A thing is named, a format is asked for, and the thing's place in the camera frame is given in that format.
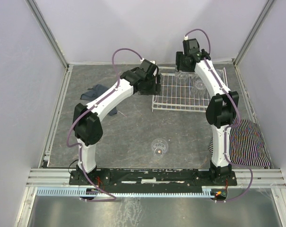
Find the clear cup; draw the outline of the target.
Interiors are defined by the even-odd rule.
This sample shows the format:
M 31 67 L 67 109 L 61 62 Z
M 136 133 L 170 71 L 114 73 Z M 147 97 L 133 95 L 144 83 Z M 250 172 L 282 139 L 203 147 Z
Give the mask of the clear cup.
M 202 79 L 197 76 L 197 75 L 193 75 L 191 78 L 190 78 L 190 84 L 191 84 L 191 87 L 194 89 L 194 90 L 197 90 L 197 91 L 204 91 L 206 90 L 206 86 L 204 84 L 204 82 L 202 81 Z
M 221 78 L 222 81 L 225 80 L 224 70 L 216 70 L 218 76 Z
M 189 74 L 188 72 L 176 71 L 174 76 L 177 81 L 181 82 L 185 81 L 189 77 Z
M 164 139 L 155 139 L 151 143 L 152 153 L 157 157 L 162 157 L 169 149 L 169 145 Z

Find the white wire dish rack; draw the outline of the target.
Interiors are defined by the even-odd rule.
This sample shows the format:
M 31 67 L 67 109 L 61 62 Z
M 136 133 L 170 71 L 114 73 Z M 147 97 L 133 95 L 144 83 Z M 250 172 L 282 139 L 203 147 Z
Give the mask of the white wire dish rack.
M 153 95 L 152 110 L 172 110 L 204 113 L 211 100 L 208 90 L 197 91 L 191 87 L 190 78 L 197 75 L 188 72 L 185 81 L 175 79 L 176 68 L 160 66 L 161 94 Z

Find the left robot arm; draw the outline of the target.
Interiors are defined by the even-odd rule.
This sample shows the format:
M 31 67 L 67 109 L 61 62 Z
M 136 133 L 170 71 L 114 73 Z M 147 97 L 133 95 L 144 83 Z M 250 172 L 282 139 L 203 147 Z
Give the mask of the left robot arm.
M 160 93 L 160 74 L 155 61 L 143 59 L 138 67 L 119 76 L 117 82 L 101 96 L 86 105 L 75 107 L 74 132 L 79 146 L 79 168 L 86 173 L 96 169 L 96 144 L 103 136 L 102 120 L 120 102 L 135 93 Z

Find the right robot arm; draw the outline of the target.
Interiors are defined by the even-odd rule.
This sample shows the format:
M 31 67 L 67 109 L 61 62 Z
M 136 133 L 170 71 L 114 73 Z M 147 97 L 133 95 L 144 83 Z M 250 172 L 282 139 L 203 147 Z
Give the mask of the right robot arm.
M 229 176 L 232 172 L 229 160 L 230 131 L 234 119 L 239 116 L 239 94 L 231 91 L 221 80 L 209 53 L 199 48 L 197 39 L 184 37 L 182 44 L 183 52 L 176 53 L 177 70 L 196 73 L 211 97 L 206 109 L 206 119 L 213 133 L 210 175 L 212 178 Z

